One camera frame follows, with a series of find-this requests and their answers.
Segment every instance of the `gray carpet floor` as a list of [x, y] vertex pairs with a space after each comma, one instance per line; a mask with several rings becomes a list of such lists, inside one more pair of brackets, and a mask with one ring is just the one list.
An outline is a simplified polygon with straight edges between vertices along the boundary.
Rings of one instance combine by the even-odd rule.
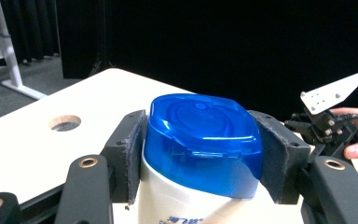
[[[69, 87], [80, 79], [64, 79], [60, 57], [47, 57], [29, 64], [20, 64], [22, 84], [28, 88], [50, 95]], [[35, 102], [34, 99], [1, 85], [9, 79], [8, 68], [0, 67], [0, 117]]]

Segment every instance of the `screw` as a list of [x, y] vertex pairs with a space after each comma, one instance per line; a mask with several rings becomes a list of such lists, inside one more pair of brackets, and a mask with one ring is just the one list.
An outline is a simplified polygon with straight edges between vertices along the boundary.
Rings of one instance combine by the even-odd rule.
[[331, 131], [331, 129], [327, 129], [326, 131], [324, 131], [326, 135], [330, 135], [333, 131]]

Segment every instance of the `white bottle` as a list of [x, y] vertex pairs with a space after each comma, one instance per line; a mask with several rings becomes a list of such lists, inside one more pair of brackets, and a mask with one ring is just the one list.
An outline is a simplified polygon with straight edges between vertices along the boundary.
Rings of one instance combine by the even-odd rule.
[[244, 223], [261, 176], [261, 148], [253, 117], [235, 101], [182, 93], [156, 98], [138, 223]]

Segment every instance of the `table surface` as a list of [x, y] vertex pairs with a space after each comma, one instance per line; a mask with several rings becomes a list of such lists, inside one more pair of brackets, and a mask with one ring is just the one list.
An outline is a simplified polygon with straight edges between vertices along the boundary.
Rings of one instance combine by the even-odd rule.
[[[148, 114], [156, 97], [181, 92], [189, 91], [108, 69], [3, 116], [0, 192], [12, 192], [23, 203], [59, 186], [65, 182], [72, 161], [100, 154], [125, 115], [140, 109]], [[78, 116], [81, 124], [69, 132], [52, 131], [50, 122], [61, 116]], [[262, 185], [254, 201], [260, 204], [260, 215], [273, 220], [269, 223], [302, 223], [300, 204], [274, 204]], [[124, 206], [114, 204], [115, 223], [134, 223], [136, 205], [130, 211]]]

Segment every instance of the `black curtain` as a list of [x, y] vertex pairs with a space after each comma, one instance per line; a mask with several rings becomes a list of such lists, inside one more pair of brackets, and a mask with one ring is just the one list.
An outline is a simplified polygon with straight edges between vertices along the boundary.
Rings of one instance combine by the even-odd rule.
[[105, 0], [98, 23], [100, 1], [57, 0], [64, 77], [87, 77], [107, 41], [117, 68], [285, 120], [302, 91], [358, 72], [358, 1]]
[[18, 63], [59, 53], [54, 0], [1, 0], [1, 5]]

